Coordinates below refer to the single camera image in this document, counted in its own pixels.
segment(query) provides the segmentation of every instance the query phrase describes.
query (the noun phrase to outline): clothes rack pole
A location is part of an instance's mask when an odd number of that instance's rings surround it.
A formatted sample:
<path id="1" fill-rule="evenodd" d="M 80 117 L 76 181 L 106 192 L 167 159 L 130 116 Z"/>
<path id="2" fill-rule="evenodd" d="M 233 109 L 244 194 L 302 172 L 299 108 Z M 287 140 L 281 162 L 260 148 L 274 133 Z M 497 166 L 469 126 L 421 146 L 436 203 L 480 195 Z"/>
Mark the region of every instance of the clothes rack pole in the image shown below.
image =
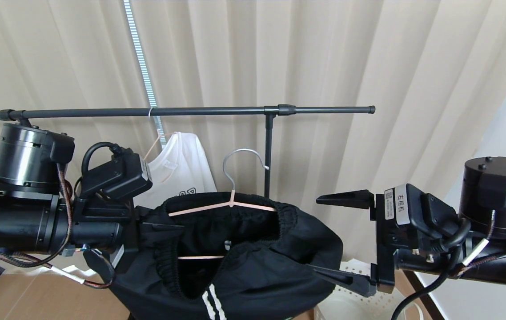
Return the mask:
<path id="1" fill-rule="evenodd" d="M 273 120 L 276 116 L 318 113 L 375 113 L 375 106 L 369 107 L 296 107 L 279 104 L 265 107 L 201 107 L 201 108 L 110 108 L 110 109 L 61 109 L 61 110 L 0 110 L 1 121 L 19 121 L 31 126 L 29 119 L 75 118 L 75 117 L 141 117 L 141 116 L 238 116 L 265 115 L 265 197 L 269 197 L 271 186 L 271 155 L 273 153 Z"/>

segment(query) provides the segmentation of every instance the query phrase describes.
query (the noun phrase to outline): white shirt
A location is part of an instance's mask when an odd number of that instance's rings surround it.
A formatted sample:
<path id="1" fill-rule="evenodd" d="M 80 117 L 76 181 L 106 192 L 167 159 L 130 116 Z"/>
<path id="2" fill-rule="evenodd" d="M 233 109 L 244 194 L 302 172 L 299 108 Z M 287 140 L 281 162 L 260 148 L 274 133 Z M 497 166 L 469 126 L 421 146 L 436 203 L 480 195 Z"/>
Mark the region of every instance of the white shirt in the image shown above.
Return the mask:
<path id="1" fill-rule="evenodd" d="M 154 209 L 173 196 L 217 192 L 204 148 L 193 133 L 174 133 L 148 169 L 152 187 L 133 199 L 135 205 Z"/>

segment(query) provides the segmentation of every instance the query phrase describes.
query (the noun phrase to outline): white basket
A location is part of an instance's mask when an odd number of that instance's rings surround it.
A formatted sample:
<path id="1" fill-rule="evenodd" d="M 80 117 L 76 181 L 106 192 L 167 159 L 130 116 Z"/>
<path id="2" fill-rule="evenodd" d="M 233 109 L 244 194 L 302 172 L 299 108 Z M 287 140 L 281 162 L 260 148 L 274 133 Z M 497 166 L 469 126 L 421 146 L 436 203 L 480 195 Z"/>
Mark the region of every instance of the white basket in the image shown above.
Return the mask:
<path id="1" fill-rule="evenodd" d="M 340 264 L 340 270 L 361 273 L 369 276 L 369 264 L 352 259 Z M 394 288 L 392 294 L 377 292 L 365 298 L 357 293 L 336 286 L 333 293 L 314 308 L 314 320 L 389 320 L 399 302 L 405 297 Z M 413 303 L 419 312 L 419 319 L 423 320 L 421 308 Z M 405 320 L 402 312 L 398 320 Z"/>

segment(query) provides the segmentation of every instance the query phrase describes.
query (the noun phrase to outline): black garment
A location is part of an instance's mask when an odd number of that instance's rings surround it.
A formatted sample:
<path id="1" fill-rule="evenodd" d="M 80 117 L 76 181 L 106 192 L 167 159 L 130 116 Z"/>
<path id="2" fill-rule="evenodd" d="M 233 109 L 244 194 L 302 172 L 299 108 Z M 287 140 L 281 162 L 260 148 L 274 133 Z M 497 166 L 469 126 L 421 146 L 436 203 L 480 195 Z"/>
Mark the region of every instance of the black garment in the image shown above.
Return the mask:
<path id="1" fill-rule="evenodd" d="M 111 291 L 137 320 L 285 320 L 326 298 L 334 285 L 305 264 L 338 269 L 342 241 L 294 205 L 256 195 L 235 201 L 277 212 L 233 206 L 169 217 L 168 212 L 226 202 L 228 192 L 168 199 L 143 222 L 183 225 L 182 235 L 141 248 Z M 227 251 L 226 241 L 231 241 Z M 217 256 L 179 260 L 179 256 Z M 86 255 L 105 279 L 105 268 Z"/>

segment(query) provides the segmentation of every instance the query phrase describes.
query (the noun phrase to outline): curtain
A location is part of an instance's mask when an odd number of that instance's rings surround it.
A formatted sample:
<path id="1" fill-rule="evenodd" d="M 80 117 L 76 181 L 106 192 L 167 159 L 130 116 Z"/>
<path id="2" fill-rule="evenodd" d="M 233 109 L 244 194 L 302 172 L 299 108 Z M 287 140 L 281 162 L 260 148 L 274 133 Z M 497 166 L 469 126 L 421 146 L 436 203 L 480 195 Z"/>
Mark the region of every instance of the curtain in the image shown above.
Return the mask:
<path id="1" fill-rule="evenodd" d="M 149 108 L 122 2 L 1 0 L 0 110 L 79 108 Z M 95 142 L 145 154 L 156 136 L 143 117 L 31 122 L 76 139 L 72 183 Z M 109 159 L 110 152 L 96 152 L 91 166 Z"/>
<path id="2" fill-rule="evenodd" d="M 373 261 L 363 210 L 318 195 L 410 182 L 442 198 L 506 95 L 506 1 L 170 1 L 131 3 L 159 107 L 376 105 L 375 115 L 277 117 L 271 198 L 327 223 L 345 253 Z M 123 3 L 0 1 L 0 109 L 148 108 Z M 222 159 L 263 154 L 262 116 L 163 117 L 196 133 L 218 190 Z M 150 119 L 33 120 L 76 138 L 68 176 L 94 142 L 145 154 Z M 94 164 L 108 160 L 96 152 Z M 263 169 L 236 154 L 237 191 Z"/>
<path id="3" fill-rule="evenodd" d="M 271 198 L 316 215 L 373 261 L 363 210 L 318 195 L 410 182 L 443 198 L 506 95 L 506 1 L 132 2 L 161 107 L 376 105 L 375 115 L 275 119 Z M 198 134 L 219 190 L 235 148 L 263 153 L 262 116 L 163 117 Z M 238 192 L 262 194 L 237 154 Z"/>

